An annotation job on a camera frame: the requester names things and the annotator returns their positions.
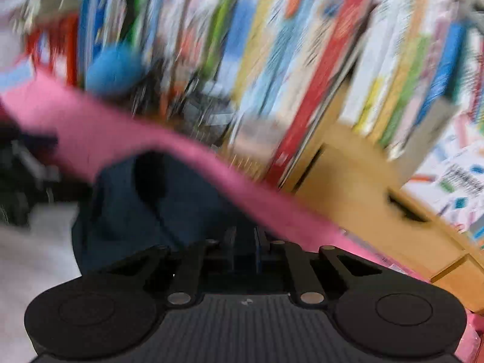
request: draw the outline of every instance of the white floor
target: white floor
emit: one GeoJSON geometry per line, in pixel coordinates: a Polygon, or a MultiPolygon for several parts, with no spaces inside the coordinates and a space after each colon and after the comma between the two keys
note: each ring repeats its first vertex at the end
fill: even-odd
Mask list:
{"type": "Polygon", "coordinates": [[[79,276],[71,247],[74,205],[36,208],[31,229],[0,227],[0,363],[35,356],[23,316],[38,294],[79,276]]]}

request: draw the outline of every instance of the silver bolt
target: silver bolt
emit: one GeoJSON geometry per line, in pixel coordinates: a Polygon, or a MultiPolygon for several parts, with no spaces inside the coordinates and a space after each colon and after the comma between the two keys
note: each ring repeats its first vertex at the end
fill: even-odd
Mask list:
{"type": "Polygon", "coordinates": [[[324,300],[324,296],[318,292],[304,292],[301,295],[301,302],[306,304],[319,304],[324,300]]]}
{"type": "Polygon", "coordinates": [[[190,302],[192,298],[188,293],[185,292],[175,292],[168,296],[168,301],[173,305],[182,305],[190,302]]]}

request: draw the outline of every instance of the pink surface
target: pink surface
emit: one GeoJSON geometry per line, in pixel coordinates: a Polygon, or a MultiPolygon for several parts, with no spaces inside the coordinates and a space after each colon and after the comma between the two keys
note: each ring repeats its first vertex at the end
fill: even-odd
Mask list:
{"type": "Polygon", "coordinates": [[[204,146],[158,125],[132,120],[92,97],[37,72],[2,94],[7,112],[22,127],[55,131],[56,158],[94,181],[105,166],[145,149],[167,151],[195,168],[254,220],[307,251],[333,244],[377,263],[381,260],[342,236],[337,225],[308,211],[289,195],[231,170],[204,146]]]}

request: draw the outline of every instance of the blue ball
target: blue ball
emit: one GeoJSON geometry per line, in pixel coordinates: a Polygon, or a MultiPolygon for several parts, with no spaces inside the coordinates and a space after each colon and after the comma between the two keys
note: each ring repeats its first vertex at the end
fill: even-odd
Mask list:
{"type": "Polygon", "coordinates": [[[141,56],[125,43],[107,46],[86,73],[85,86],[99,96],[125,94],[144,75],[141,56]]]}

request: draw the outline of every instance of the red book spine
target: red book spine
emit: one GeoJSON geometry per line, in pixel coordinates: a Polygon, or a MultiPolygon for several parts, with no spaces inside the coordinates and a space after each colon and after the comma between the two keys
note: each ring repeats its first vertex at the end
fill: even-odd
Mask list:
{"type": "Polygon", "coordinates": [[[354,32],[366,13],[370,0],[344,0],[338,13],[335,30],[326,46],[318,68],[307,90],[294,121],[277,149],[265,181],[272,186],[279,183],[290,161],[298,151],[306,134],[309,119],[328,90],[330,79],[342,55],[347,52],[354,32]]]}
{"type": "Polygon", "coordinates": [[[473,107],[470,110],[470,119],[474,122],[477,122],[477,118],[479,117],[477,113],[479,112],[479,103],[481,100],[481,87],[482,87],[482,79],[484,78],[484,40],[481,40],[481,56],[479,59],[479,64],[481,64],[481,69],[476,76],[476,83],[474,85],[474,99],[473,99],[473,107]]]}

